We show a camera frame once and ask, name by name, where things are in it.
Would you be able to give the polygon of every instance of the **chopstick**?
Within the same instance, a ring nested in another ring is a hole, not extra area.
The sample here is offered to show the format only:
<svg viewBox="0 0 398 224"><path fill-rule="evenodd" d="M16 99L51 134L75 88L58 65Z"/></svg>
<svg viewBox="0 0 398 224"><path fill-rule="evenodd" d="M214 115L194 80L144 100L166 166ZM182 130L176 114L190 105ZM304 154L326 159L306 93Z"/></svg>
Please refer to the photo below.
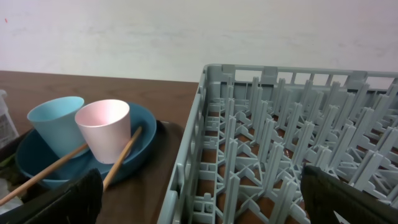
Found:
<svg viewBox="0 0 398 224"><path fill-rule="evenodd" d="M0 199L0 206L4 205L11 199L13 199L15 196L19 195L21 192L25 191L32 185L36 184L38 181L42 180L44 177L49 175L51 172L54 170L58 169L60 166L64 165L64 163L68 162L73 156L81 152L87 147L87 144L84 144L80 146L79 148L75 149L73 152L67 154L66 156L62 157L61 159L55 161L53 164L49 165L47 168L36 174L34 177L29 179L27 182L19 186L17 189L13 190L11 193L9 193L7 196L4 198Z"/></svg>
<svg viewBox="0 0 398 224"><path fill-rule="evenodd" d="M130 148L135 143L135 141L137 140L137 138L141 134L141 132L142 132L142 127L139 127L137 129L137 131L132 135L132 137L131 137L130 141L127 143L126 147L123 149L122 153L119 156L118 161L116 161L113 164L111 170L109 171L109 173L107 174L107 176L104 179L104 182L103 182L104 190L103 190L103 192L105 192L105 190L108 188L108 186L111 183L113 177L118 172L121 164L123 163L124 158L126 157L128 152L130 151Z"/></svg>

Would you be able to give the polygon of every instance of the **gray dish rack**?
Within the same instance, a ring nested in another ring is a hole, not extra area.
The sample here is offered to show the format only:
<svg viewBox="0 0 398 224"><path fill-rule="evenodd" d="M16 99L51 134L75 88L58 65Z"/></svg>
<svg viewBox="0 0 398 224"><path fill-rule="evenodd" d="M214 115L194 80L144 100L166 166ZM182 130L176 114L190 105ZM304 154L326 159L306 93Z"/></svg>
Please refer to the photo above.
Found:
<svg viewBox="0 0 398 224"><path fill-rule="evenodd" d="M240 70L260 75L239 82ZM388 88L367 83L382 79ZM310 223L304 164L398 208L397 92L392 72L205 66L158 223L239 223L247 212L259 223ZM202 182L213 187L199 190Z"/></svg>

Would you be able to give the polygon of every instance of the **blue bowl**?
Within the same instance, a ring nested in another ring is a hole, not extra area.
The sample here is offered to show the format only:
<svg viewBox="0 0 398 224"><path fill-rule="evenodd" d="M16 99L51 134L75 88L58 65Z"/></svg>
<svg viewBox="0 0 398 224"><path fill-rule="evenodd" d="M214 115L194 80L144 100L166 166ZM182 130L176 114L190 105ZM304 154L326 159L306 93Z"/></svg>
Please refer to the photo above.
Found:
<svg viewBox="0 0 398 224"><path fill-rule="evenodd" d="M113 183L132 174L145 161L151 149L149 144L156 133L156 119L154 115L140 105L129 103L129 106L131 134L139 126L142 126L142 133L115 175ZM59 157L54 154L53 150L45 143L36 130L32 130L22 140L16 153L16 164L21 172L28 177L33 177L58 159ZM66 164L46 176L39 183L44 187L54 189L66 181L79 177L94 168L99 170L104 179L112 166L113 164L98 162L91 151L89 151L80 157L70 159Z"/></svg>

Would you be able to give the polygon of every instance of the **blue cup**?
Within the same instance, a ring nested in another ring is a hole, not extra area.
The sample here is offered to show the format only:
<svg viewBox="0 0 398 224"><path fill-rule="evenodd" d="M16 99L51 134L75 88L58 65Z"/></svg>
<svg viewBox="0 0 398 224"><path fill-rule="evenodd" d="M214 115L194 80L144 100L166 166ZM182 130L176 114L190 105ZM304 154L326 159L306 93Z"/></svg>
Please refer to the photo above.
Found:
<svg viewBox="0 0 398 224"><path fill-rule="evenodd" d="M59 158L85 143L75 122L75 114L84 104L81 97L67 96L42 103L27 114L27 119Z"/></svg>

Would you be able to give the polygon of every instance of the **wall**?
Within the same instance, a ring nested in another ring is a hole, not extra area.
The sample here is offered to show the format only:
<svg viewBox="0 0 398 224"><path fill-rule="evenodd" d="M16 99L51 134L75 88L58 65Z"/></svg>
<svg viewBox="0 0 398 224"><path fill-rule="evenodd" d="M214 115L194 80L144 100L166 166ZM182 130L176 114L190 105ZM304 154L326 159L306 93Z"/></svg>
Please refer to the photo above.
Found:
<svg viewBox="0 0 398 224"><path fill-rule="evenodd" d="M0 0L0 70L192 82L207 63L392 72L397 7L395 0Z"/></svg>

